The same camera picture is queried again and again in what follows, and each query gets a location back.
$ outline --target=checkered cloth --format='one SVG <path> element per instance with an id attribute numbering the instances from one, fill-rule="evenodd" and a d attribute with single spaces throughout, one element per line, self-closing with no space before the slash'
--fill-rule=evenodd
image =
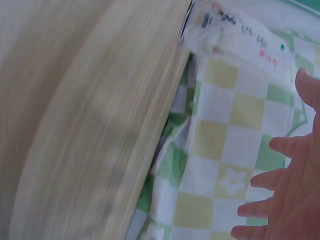
<path id="1" fill-rule="evenodd" d="M 297 68 L 320 77 L 317 42 L 294 31 L 273 32 L 286 40 Z M 237 208 L 273 195 L 250 186 L 253 176 L 290 162 L 270 150 L 270 139 L 309 133 L 314 114 L 289 85 L 228 61 L 197 65 L 191 57 L 126 239 L 231 240 L 236 225 L 265 225 L 239 217 Z"/>

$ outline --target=human hand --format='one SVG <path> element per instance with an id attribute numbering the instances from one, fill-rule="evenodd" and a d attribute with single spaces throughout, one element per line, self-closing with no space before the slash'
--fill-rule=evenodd
<path id="1" fill-rule="evenodd" d="M 270 148 L 291 158 L 291 163 L 251 179 L 253 187 L 274 195 L 240 206 L 238 215 L 267 218 L 268 224 L 234 227 L 231 235 L 237 240 L 320 240 L 320 80 L 300 68 L 295 85 L 316 112 L 312 133 L 270 141 Z"/>

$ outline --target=label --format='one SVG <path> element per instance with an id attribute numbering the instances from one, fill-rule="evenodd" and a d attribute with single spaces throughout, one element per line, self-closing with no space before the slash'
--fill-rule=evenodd
<path id="1" fill-rule="evenodd" d="M 180 45 L 208 58 L 233 55 L 275 78 L 292 79 L 286 42 L 255 18 L 216 2 L 192 2 L 180 29 Z"/>

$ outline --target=yellow square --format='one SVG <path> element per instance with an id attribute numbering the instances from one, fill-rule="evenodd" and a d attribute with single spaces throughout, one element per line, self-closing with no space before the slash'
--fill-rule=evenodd
<path id="1" fill-rule="evenodd" d="M 224 150 L 228 126 L 220 123 L 198 120 L 195 127 L 192 154 L 213 160 L 220 160 Z"/>
<path id="2" fill-rule="evenodd" d="M 213 231 L 210 234 L 210 240 L 235 240 L 229 232 Z"/>
<path id="3" fill-rule="evenodd" d="M 238 77 L 238 69 L 221 60 L 207 61 L 204 81 L 218 87 L 234 89 Z"/>
<path id="4" fill-rule="evenodd" d="M 220 164 L 214 196 L 217 198 L 245 199 L 253 169 Z"/>
<path id="5" fill-rule="evenodd" d="M 236 93 L 233 99 L 230 123 L 232 125 L 261 130 L 265 100 Z"/>
<path id="6" fill-rule="evenodd" d="M 173 224 L 185 228 L 210 229 L 213 211 L 212 198 L 179 192 Z"/>
<path id="7" fill-rule="evenodd" d="M 315 65 L 320 67 L 320 46 L 315 47 Z"/>

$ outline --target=finger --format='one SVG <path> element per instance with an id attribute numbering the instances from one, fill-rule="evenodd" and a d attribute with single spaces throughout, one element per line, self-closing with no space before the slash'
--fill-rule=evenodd
<path id="1" fill-rule="evenodd" d="M 267 226 L 235 226 L 231 236 L 236 240 L 264 240 Z"/>
<path id="2" fill-rule="evenodd" d="M 253 201 L 238 207 L 240 217 L 267 219 L 271 197 L 262 201 Z"/>
<path id="3" fill-rule="evenodd" d="M 312 137 L 309 142 L 308 157 L 313 166 L 320 170 L 320 112 L 316 113 L 313 121 Z"/>
<path id="4" fill-rule="evenodd" d="M 320 105 L 320 81 L 310 76 L 305 68 L 300 68 L 296 73 L 295 87 L 301 97 L 301 99 L 319 111 Z"/>
<path id="5" fill-rule="evenodd" d="M 306 136 L 293 136 L 293 137 L 275 137 L 269 142 L 269 147 L 280 154 L 292 159 L 296 147 L 301 140 Z"/>
<path id="6" fill-rule="evenodd" d="M 251 179 L 250 184 L 254 188 L 264 188 L 269 191 L 274 191 L 285 170 L 285 168 L 279 168 L 273 171 L 260 173 Z"/>

